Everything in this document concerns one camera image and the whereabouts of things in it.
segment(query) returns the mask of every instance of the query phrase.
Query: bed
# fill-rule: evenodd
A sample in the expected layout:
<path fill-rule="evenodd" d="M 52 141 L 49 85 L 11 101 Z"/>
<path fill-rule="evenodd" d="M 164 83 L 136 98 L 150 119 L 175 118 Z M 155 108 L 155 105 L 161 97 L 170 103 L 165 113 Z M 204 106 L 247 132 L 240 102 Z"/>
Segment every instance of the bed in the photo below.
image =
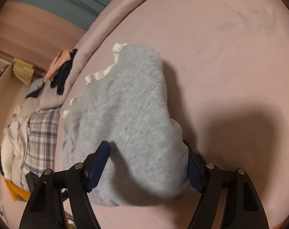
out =
<path fill-rule="evenodd" d="M 289 7 L 289 0 L 283 1 Z M 82 93 L 88 74 L 112 64 L 115 43 L 155 49 L 163 59 L 168 109 L 183 138 L 220 168 L 246 169 L 270 227 L 277 228 L 289 215 L 286 5 L 281 0 L 114 0 L 75 46 L 61 114 Z M 60 122 L 56 171 L 63 169 L 62 144 Z M 198 200 L 188 189 L 156 207 L 93 205 L 93 210 L 102 228 L 183 229 Z"/>

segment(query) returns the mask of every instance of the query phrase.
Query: plaid shirt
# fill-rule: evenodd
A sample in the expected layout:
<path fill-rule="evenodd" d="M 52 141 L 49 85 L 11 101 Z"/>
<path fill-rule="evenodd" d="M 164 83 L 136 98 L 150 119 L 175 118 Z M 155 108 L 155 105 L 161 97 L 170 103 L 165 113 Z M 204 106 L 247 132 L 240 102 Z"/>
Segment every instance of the plaid shirt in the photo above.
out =
<path fill-rule="evenodd" d="M 29 120 L 28 149 L 20 178 L 22 189 L 29 191 L 26 174 L 40 176 L 47 168 L 54 169 L 55 146 L 60 108 L 34 113 Z"/>

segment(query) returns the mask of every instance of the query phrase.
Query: metal screw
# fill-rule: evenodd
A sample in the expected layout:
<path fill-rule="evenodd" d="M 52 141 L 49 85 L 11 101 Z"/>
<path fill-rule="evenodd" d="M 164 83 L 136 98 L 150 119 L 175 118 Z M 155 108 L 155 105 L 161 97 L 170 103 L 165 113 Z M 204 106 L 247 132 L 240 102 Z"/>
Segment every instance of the metal screw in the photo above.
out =
<path fill-rule="evenodd" d="M 207 164 L 206 164 L 206 167 L 207 167 L 208 169 L 213 169 L 213 168 L 214 168 L 214 164 L 213 164 L 213 163 L 207 163 Z"/>
<path fill-rule="evenodd" d="M 83 164 L 82 164 L 82 163 L 77 163 L 77 164 L 75 164 L 74 167 L 75 167 L 76 169 L 80 169 L 80 168 L 83 167 Z"/>
<path fill-rule="evenodd" d="M 245 174 L 245 170 L 244 169 L 238 169 L 238 172 L 241 174 L 241 175 L 244 175 Z"/>
<path fill-rule="evenodd" d="M 51 169 L 45 169 L 44 174 L 49 175 L 51 172 L 52 172 Z"/>

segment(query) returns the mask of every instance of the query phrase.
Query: mattress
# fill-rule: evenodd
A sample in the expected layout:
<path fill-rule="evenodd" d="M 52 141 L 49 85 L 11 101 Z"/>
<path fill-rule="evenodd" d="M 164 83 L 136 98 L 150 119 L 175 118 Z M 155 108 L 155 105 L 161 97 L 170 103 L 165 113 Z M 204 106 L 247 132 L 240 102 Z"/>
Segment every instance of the mattress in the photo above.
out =
<path fill-rule="evenodd" d="M 77 44 L 79 51 L 88 37 Z M 62 111 L 83 91 L 88 74 L 112 64 L 115 43 L 147 45 L 160 53 L 169 112 L 184 139 L 206 162 L 246 169 L 270 227 L 284 221 L 289 214 L 289 10 L 284 3 L 146 0 L 94 51 Z M 60 124 L 56 170 L 62 169 L 62 135 Z M 93 210 L 102 228 L 187 228 L 199 196 L 188 189 L 156 207 L 93 205 Z M 221 217 L 222 206 L 214 228 Z"/>

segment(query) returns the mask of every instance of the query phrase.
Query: beige floor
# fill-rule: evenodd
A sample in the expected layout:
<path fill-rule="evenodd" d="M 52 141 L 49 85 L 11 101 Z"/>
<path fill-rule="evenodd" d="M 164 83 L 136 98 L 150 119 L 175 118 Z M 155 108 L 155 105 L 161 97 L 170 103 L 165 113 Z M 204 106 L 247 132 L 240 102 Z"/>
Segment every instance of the beige floor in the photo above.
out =
<path fill-rule="evenodd" d="M 21 104 L 26 96 L 28 87 L 12 76 L 5 90 L 0 97 L 0 146 L 3 138 L 3 129 L 7 127 L 11 120 L 11 115 L 16 105 Z M 0 204 L 4 208 L 4 213 L 10 229 L 18 229 L 25 202 L 15 202 L 10 196 L 4 179 L 0 175 Z"/>

